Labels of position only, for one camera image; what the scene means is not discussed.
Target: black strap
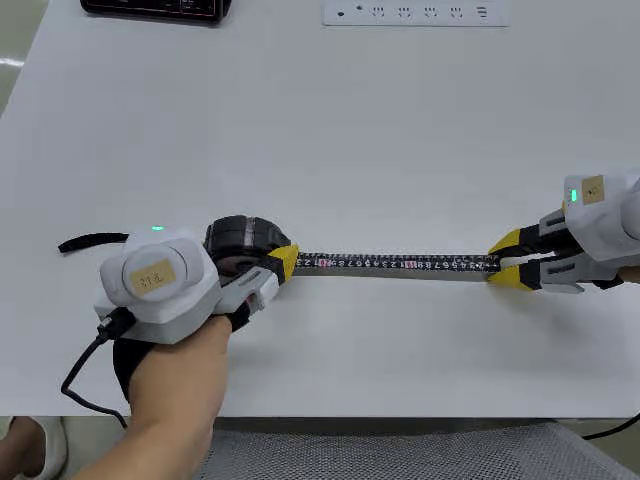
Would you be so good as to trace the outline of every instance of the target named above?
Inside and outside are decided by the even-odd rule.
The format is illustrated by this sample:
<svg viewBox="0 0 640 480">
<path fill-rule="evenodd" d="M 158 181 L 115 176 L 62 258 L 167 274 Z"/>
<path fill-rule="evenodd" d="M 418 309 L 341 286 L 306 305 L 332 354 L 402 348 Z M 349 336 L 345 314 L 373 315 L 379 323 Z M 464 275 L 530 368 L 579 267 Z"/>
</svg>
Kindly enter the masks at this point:
<svg viewBox="0 0 640 480">
<path fill-rule="evenodd" d="M 113 342 L 113 370 L 116 372 L 124 398 L 129 401 L 129 382 L 133 372 L 153 350 L 155 343 L 119 338 Z"/>
<path fill-rule="evenodd" d="M 60 253 L 73 253 L 107 243 L 124 243 L 127 238 L 129 238 L 128 233 L 90 233 L 61 243 L 58 245 L 58 250 Z"/>
</svg>

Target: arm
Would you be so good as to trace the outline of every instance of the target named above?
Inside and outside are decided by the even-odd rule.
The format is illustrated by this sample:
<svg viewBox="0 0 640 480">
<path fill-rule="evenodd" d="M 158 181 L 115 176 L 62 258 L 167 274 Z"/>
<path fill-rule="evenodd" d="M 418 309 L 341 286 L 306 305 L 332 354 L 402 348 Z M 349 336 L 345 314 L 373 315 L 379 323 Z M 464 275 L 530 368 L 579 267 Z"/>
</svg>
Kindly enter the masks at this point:
<svg viewBox="0 0 640 480">
<path fill-rule="evenodd" d="M 191 478 L 224 398 L 229 335 L 229 320 L 215 317 L 182 342 L 155 347 L 131 377 L 123 440 L 75 479 Z"/>
</svg>

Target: white table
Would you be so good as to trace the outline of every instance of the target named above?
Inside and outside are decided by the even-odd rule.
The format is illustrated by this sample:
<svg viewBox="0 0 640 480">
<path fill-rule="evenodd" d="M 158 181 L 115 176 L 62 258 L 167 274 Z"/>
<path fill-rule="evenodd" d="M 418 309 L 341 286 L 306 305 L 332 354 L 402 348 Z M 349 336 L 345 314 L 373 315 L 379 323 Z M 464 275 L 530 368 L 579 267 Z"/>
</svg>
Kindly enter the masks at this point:
<svg viewBox="0 0 640 480">
<path fill-rule="evenodd" d="M 76 234 L 234 213 L 307 251 L 483 253 L 569 173 L 637 166 L 640 3 L 513 0 L 510 29 L 324 28 L 242 0 L 217 29 L 53 0 L 0 123 L 0 414 L 94 335 Z M 544 12 L 553 11 L 553 16 Z M 640 288 L 296 278 L 234 335 L 226 416 L 613 417 L 640 408 Z M 125 409 L 110 348 L 77 389 Z"/>
</svg>

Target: white robotic hand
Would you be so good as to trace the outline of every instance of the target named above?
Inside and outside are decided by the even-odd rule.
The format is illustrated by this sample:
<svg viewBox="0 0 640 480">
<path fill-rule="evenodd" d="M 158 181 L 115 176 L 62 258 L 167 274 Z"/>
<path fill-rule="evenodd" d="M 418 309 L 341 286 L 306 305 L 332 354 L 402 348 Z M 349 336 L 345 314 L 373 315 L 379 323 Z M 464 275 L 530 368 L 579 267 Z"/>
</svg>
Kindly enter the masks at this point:
<svg viewBox="0 0 640 480">
<path fill-rule="evenodd" d="M 288 256 L 297 256 L 297 246 L 283 249 Z M 288 263 L 295 264 L 295 259 Z M 129 236 L 120 255 L 100 267 L 104 292 L 95 311 L 103 321 L 116 307 L 126 307 L 136 323 L 123 338 L 177 343 L 214 313 L 233 314 L 244 307 L 248 317 L 263 309 L 277 294 L 283 277 L 273 271 L 274 265 L 278 262 L 253 266 L 223 288 L 194 233 L 161 226 L 141 229 Z"/>
</svg>

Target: electrical outlet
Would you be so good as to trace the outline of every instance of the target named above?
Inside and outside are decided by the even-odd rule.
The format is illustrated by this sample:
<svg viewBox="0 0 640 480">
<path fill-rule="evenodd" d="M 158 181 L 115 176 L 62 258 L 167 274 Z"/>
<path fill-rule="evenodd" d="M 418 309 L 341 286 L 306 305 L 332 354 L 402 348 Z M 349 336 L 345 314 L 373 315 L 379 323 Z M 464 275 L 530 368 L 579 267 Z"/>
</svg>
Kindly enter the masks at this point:
<svg viewBox="0 0 640 480">
<path fill-rule="evenodd" d="M 325 25 L 506 27 L 508 0 L 324 0 Z"/>
<path fill-rule="evenodd" d="M 411 7 L 398 7 L 398 17 L 409 20 L 413 17 L 413 10 L 411 10 Z"/>
<path fill-rule="evenodd" d="M 449 7 L 449 13 L 453 19 L 461 19 L 463 17 L 462 7 Z"/>
</svg>

